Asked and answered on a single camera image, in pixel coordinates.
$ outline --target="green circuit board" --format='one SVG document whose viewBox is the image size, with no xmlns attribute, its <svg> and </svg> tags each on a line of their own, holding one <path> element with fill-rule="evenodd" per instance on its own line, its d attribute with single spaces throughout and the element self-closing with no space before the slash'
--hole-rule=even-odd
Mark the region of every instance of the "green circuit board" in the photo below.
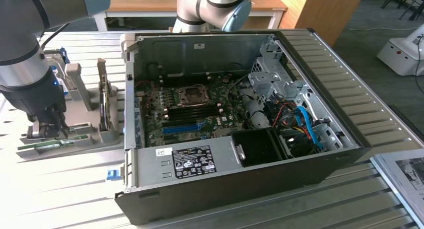
<svg viewBox="0 0 424 229">
<path fill-rule="evenodd" d="M 137 87 L 143 112 L 146 146 L 163 146 L 175 143 L 205 140 L 226 136 L 245 128 L 246 110 L 242 100 L 229 97 L 229 89 L 235 80 L 229 76 L 213 76 L 206 84 L 197 84 L 209 91 L 209 104 L 221 104 L 218 115 L 198 118 L 199 131 L 165 134 L 163 123 L 169 122 L 166 108 L 182 108 L 179 103 L 179 88 L 162 86 L 159 81 L 142 81 Z M 238 87 L 231 89 L 230 96 L 239 96 Z"/>
</svg>

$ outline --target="power supply label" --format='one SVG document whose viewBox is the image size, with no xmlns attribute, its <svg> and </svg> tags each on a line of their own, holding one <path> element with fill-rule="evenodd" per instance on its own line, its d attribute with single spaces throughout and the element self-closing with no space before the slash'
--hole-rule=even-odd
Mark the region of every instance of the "power supply label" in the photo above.
<svg viewBox="0 0 424 229">
<path fill-rule="evenodd" d="M 210 146 L 173 151 L 177 178 L 189 178 L 217 172 Z"/>
</svg>

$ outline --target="circuit board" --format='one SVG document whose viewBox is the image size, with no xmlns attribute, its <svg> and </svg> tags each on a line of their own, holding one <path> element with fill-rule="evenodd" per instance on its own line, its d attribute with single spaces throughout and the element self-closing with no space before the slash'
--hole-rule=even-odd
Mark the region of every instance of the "circuit board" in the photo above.
<svg viewBox="0 0 424 229">
<path fill-rule="evenodd" d="M 246 114 L 246 110 L 242 101 L 229 98 L 229 89 L 234 87 L 235 80 L 229 75 L 214 75 L 207 79 L 203 84 L 185 87 L 166 87 L 161 81 L 139 82 L 137 97 L 141 99 L 147 147 L 217 138 L 245 129 L 245 119 L 241 116 Z M 194 92 L 191 96 L 195 97 L 185 97 L 182 93 L 186 91 Z M 238 87 L 231 92 L 231 96 L 238 95 Z M 165 124 L 171 122 L 171 110 L 193 109 L 191 104 L 199 107 L 217 106 L 219 113 L 199 117 L 193 130 L 166 132 Z"/>
</svg>

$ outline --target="gray floor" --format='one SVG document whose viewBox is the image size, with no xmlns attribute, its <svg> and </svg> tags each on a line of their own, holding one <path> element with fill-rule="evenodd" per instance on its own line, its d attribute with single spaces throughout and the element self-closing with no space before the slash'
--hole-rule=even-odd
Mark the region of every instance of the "gray floor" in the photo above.
<svg viewBox="0 0 424 229">
<path fill-rule="evenodd" d="M 373 27 L 413 28 L 424 23 L 423 16 L 419 20 L 409 20 L 413 12 L 407 13 L 403 20 L 399 20 L 406 8 L 398 9 L 398 3 L 393 2 L 386 9 L 382 9 L 383 2 L 385 0 L 362 1 L 334 49 L 387 104 L 395 104 L 419 130 L 424 132 L 424 94 L 417 87 L 415 78 L 414 76 L 399 76 L 377 58 L 390 38 L 407 37 L 414 30 L 350 30 L 351 28 L 366 29 Z M 153 23 L 151 19 L 146 19 L 142 23 L 134 23 L 133 25 L 143 27 L 149 24 L 150 27 L 143 29 L 153 29 L 158 25 L 165 25 L 166 27 L 161 28 L 165 29 L 170 25 L 169 22 L 167 20 L 167 23 L 163 23 L 163 21 Z M 97 30 L 93 19 L 75 22 L 67 28 L 67 31 Z M 424 76 L 419 77 L 419 81 L 424 87 Z"/>
</svg>

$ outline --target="motherboard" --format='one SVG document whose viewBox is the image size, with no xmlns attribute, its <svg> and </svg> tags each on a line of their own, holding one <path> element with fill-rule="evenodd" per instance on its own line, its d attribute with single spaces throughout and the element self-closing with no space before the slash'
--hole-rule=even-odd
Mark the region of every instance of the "motherboard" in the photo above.
<svg viewBox="0 0 424 229">
<path fill-rule="evenodd" d="M 221 74 L 141 80 L 135 89 L 146 146 L 223 137 L 249 129 L 246 109 L 238 97 L 239 78 Z"/>
</svg>

